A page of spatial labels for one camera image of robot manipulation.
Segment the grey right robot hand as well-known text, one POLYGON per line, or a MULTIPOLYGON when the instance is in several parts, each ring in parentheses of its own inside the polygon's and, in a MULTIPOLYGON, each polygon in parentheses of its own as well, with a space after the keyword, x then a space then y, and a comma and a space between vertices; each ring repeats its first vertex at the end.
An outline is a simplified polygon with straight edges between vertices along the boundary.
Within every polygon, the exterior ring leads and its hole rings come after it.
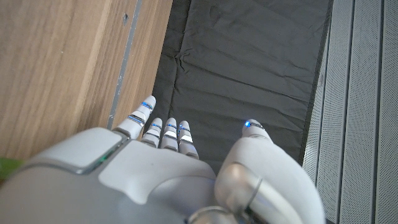
POLYGON ((215 172, 188 122, 150 119, 155 104, 23 163, 1 186, 1 222, 325 223, 311 178, 259 122, 245 122, 215 172))

